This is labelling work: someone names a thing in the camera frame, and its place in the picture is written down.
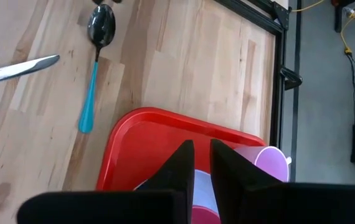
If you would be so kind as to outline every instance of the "red tray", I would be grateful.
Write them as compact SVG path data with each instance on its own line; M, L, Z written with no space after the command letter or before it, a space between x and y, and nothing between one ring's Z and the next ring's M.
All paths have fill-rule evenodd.
M192 139L195 168L209 172L209 144L231 148L264 146L258 137L157 108L126 114L113 128L97 180L97 190L132 190L150 178L181 145Z

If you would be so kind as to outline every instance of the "knife blade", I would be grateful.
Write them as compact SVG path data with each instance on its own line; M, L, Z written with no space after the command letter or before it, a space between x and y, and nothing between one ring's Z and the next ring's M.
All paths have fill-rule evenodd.
M0 68L0 81L45 69L56 63L59 58L59 55L52 55Z

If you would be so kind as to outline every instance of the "metal spoon head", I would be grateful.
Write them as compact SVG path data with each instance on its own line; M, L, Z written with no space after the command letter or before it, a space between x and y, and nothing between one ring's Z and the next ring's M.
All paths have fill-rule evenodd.
M88 35L97 48L111 43L115 35L115 17L109 5L101 4L95 8L88 23Z

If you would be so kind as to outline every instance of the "yellow cable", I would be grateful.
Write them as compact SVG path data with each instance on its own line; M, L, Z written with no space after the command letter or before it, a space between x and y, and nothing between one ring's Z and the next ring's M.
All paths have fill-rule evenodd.
M311 7L313 6L317 6L318 4L322 3L324 0L320 0L319 2L316 2L314 3L313 5L310 5L310 6L307 6L307 7L304 7L303 9L295 9L295 10L292 10L292 12L301 12L301 11L305 11L307 9L310 9Z
M341 30L341 39L342 39L342 42L344 43L344 46L345 46L344 52L345 52L346 54L352 53L352 50L349 48L348 44L347 44L346 41L345 41L345 38L344 38L344 30L345 30L345 28L348 26L348 24L349 24L353 19L355 19L355 14L354 14L353 16L351 16L351 19L346 22L345 26L344 26L344 27L342 28L342 30Z

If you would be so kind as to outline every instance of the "black metal frame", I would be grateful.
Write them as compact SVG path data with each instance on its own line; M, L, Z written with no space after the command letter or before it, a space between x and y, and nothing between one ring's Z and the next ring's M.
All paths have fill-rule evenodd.
M268 17L241 0L215 1L276 37L270 145L281 147L284 91L302 84L302 78L285 67L286 33L290 10L271 0L248 0L269 14L270 17Z

